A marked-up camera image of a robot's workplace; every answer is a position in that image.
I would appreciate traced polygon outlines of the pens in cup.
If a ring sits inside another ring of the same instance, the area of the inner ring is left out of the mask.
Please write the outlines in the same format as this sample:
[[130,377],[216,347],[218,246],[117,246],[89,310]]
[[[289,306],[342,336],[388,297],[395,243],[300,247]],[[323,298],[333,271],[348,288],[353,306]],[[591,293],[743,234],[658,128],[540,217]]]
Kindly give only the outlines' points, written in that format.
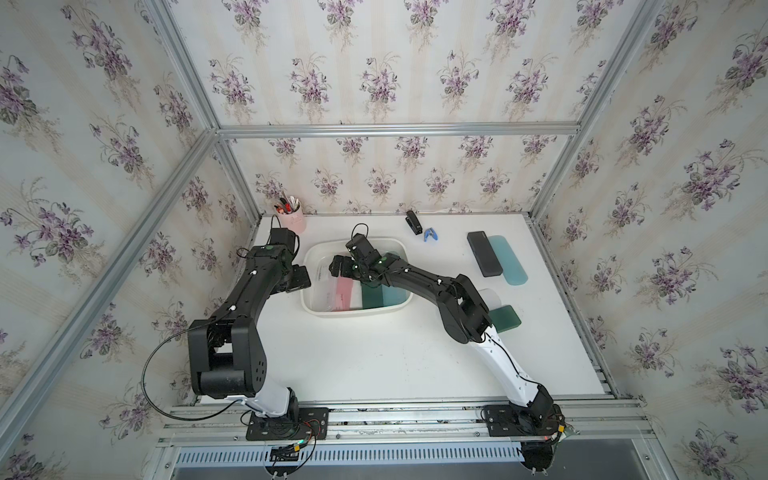
[[279,196],[273,203],[273,209],[280,215],[291,215],[297,212],[301,207],[300,200],[292,195]]

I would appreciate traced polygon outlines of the black stapler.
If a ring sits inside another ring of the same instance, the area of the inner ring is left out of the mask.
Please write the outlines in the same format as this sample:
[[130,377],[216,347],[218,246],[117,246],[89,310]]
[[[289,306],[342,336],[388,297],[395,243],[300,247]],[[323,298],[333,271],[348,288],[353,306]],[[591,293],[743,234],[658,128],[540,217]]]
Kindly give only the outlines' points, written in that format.
[[414,235],[421,235],[423,233],[421,222],[413,210],[406,211],[405,220]]

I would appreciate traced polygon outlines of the white plastic storage box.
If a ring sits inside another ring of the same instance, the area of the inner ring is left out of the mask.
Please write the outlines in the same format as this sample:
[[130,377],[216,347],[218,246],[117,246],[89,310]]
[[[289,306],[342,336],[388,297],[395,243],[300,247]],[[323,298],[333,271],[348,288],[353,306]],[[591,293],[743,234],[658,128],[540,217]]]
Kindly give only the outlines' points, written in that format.
[[301,291],[301,304],[307,313],[326,318],[371,316],[393,313],[410,303],[413,294],[405,289],[333,276],[332,261],[346,254],[344,240],[318,243],[307,250],[304,265],[311,285]]

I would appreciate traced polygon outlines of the blue white small clip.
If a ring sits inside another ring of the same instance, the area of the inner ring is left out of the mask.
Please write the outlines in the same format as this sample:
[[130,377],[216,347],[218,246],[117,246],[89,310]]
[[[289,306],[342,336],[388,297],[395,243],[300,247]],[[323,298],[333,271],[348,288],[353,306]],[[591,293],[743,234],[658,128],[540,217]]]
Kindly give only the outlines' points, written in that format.
[[433,228],[431,228],[431,227],[427,228],[427,229],[426,229],[426,230],[423,232],[423,241],[424,241],[424,242],[427,242],[427,241],[429,241],[430,239],[432,239],[432,240],[434,240],[434,241],[437,241],[437,240],[439,239],[439,236],[438,236],[438,234],[437,234],[437,233],[436,233],[436,231],[435,231]]

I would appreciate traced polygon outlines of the black pencil case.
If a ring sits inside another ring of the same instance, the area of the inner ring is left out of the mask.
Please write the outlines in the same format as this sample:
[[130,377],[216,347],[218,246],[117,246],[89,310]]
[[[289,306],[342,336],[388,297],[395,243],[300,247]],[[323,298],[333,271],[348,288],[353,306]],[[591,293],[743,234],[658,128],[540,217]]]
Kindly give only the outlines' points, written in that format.
[[468,232],[467,241],[484,277],[496,277],[503,274],[502,265],[484,231]]

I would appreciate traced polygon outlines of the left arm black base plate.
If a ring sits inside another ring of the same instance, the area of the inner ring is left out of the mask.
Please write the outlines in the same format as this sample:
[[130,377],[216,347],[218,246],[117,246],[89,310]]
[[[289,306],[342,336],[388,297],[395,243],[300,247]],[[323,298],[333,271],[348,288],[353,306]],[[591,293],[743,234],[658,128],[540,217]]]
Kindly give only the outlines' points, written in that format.
[[327,436],[329,423],[328,408],[300,407],[298,417],[288,416],[279,418],[259,417],[251,413],[246,423],[245,438],[247,441],[270,440],[324,440]]

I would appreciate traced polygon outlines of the aluminium front rail frame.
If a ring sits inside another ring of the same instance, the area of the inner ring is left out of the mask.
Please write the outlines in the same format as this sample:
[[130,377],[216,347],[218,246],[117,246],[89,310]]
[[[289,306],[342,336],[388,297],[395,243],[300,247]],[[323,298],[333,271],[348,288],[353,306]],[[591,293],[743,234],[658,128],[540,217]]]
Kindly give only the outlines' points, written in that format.
[[[629,447],[629,464],[647,479],[676,474],[650,420],[636,400],[609,395],[558,398],[566,422],[559,448],[599,441]],[[232,408],[217,417],[215,404],[174,409],[151,451],[145,479],[172,479],[181,468],[255,467],[287,477],[299,466],[389,466],[521,461],[535,438],[511,428],[500,400],[439,402],[307,402],[297,425],[269,422]]]

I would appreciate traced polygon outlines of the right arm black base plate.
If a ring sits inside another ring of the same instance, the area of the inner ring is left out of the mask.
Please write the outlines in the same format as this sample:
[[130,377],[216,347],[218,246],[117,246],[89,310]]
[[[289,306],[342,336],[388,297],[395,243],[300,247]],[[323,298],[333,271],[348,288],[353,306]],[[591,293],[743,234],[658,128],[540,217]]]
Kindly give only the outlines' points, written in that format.
[[487,405],[481,409],[481,419],[491,437],[553,438],[566,429],[560,407],[519,407],[514,404]]

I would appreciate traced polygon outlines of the pink pen holder cup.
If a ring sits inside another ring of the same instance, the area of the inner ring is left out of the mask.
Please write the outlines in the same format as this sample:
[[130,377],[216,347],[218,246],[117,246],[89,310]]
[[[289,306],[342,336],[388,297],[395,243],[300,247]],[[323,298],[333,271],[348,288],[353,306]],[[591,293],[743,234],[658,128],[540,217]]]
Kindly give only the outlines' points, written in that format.
[[278,219],[283,228],[293,231],[296,235],[301,235],[306,230],[306,218],[301,208],[291,213],[279,213]]

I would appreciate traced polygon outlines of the pink pencil case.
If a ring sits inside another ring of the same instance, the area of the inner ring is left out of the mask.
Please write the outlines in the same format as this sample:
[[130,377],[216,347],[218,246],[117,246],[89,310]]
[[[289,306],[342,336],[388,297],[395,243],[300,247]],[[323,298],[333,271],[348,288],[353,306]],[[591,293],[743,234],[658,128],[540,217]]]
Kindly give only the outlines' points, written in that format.
[[349,311],[352,306],[354,282],[350,278],[336,277],[332,289],[331,310]]

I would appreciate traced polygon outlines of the light teal pencil case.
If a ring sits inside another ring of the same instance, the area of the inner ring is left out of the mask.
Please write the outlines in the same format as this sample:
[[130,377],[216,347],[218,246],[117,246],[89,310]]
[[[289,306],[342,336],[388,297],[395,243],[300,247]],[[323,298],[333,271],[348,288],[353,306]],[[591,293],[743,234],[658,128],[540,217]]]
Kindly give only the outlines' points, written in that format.
[[382,286],[382,304],[384,307],[395,307],[404,304],[411,293],[398,287]]
[[529,277],[520,260],[504,236],[494,235],[489,237],[489,243],[502,268],[502,276],[511,286],[522,286],[527,283]]

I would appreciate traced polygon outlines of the dark green pencil case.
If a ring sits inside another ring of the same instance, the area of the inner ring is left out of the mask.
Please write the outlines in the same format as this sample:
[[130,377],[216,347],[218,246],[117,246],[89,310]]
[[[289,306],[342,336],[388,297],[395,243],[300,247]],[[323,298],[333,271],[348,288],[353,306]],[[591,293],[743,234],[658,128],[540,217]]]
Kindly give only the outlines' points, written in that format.
[[381,285],[361,284],[362,308],[364,310],[378,309],[384,306],[383,288]]
[[498,333],[507,332],[522,325],[522,320],[511,305],[490,310],[489,317]]

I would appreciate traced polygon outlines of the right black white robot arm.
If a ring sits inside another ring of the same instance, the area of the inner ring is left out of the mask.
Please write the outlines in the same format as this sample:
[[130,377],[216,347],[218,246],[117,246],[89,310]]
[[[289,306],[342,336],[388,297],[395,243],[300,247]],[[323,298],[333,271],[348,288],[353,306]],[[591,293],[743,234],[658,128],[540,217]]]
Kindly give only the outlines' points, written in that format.
[[501,385],[510,403],[511,423],[527,436],[553,437],[566,429],[565,417],[547,388],[530,378],[503,345],[490,310],[465,275],[441,276],[380,253],[363,234],[345,244],[328,270],[333,277],[366,286],[385,285],[422,297],[438,309],[443,328],[454,341],[472,347]]

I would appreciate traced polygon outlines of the dark green pencil case front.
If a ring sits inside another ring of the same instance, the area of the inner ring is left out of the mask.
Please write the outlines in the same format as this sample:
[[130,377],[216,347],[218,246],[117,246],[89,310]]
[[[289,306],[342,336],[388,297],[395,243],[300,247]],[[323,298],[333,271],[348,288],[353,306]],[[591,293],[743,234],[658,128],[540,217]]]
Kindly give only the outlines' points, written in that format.
[[489,317],[498,333],[507,332],[522,325],[522,320],[511,305],[490,310]]

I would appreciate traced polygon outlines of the clear pencil case front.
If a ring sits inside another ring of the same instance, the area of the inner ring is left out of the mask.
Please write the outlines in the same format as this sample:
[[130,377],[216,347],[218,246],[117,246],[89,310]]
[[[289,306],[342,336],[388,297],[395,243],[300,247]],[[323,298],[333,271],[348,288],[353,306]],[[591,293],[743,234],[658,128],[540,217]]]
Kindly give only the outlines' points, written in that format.
[[488,311],[494,311],[502,307],[501,298],[494,290],[489,288],[481,289],[479,295],[487,306]]

